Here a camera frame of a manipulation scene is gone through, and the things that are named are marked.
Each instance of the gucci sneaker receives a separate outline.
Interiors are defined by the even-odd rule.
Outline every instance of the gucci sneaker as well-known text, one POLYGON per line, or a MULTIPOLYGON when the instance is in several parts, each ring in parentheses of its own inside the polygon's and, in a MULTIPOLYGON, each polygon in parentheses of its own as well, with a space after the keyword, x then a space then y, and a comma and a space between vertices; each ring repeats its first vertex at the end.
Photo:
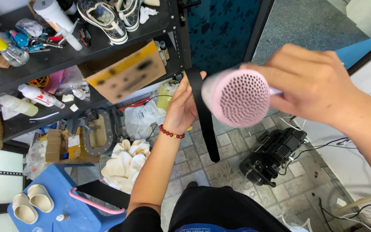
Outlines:
POLYGON ((77 9, 87 22, 101 28, 114 44, 123 44, 128 35, 113 6, 98 0, 78 0, 77 9))
POLYGON ((140 6, 143 0, 118 0, 115 4, 118 16, 127 31, 135 31, 140 25, 140 6))

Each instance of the red bead bracelet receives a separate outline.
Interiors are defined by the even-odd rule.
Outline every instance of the red bead bracelet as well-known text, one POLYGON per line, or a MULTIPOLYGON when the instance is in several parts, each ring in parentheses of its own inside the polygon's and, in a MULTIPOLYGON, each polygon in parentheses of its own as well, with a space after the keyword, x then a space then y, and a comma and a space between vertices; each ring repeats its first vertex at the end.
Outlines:
POLYGON ((173 137, 173 138, 182 139, 182 138, 184 138, 185 135, 186 135, 186 134, 181 134, 181 135, 179 135, 179 134, 173 134, 173 133, 171 133, 171 132, 165 130, 164 128, 162 128, 162 124, 159 125, 158 128, 159 128, 160 131, 162 131, 164 134, 166 134, 166 135, 168 135, 168 136, 170 136, 170 137, 173 137))

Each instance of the floral patterned panel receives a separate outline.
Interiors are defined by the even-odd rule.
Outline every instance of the floral patterned panel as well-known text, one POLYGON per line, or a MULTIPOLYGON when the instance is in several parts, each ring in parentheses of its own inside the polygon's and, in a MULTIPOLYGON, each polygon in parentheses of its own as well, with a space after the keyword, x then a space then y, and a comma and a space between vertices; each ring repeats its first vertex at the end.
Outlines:
POLYGON ((261 0, 203 0, 189 8, 192 64, 210 75, 241 63, 260 3, 261 0))

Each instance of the person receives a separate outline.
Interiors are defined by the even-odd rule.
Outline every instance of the person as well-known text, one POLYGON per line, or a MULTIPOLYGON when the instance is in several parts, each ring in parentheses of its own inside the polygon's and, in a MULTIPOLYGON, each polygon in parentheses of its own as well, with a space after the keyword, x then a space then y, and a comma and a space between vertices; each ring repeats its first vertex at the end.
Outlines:
MULTIPOLYGON (((303 119, 328 124, 348 136, 371 166, 371 96, 360 91, 333 51, 311 51, 286 44, 264 66, 242 64, 260 72, 271 87, 271 107, 303 119)), ((197 116, 185 76, 167 109, 163 129, 183 134, 197 116)), ((124 232, 162 231, 161 204, 180 139, 160 132, 134 184, 124 232)), ((246 195, 231 187, 188 187, 174 208, 169 232, 289 231, 246 195)))

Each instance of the left hand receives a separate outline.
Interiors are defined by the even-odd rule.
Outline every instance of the left hand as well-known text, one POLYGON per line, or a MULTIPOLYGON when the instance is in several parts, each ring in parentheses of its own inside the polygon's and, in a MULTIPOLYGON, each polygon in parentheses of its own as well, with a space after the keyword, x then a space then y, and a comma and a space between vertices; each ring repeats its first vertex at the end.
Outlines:
MULTIPOLYGON (((207 73, 202 71, 200 75, 204 79, 207 73)), ((188 78, 184 75, 168 104, 163 127, 171 133, 183 134, 193 124, 196 117, 197 108, 191 96, 191 86, 188 86, 188 78)))

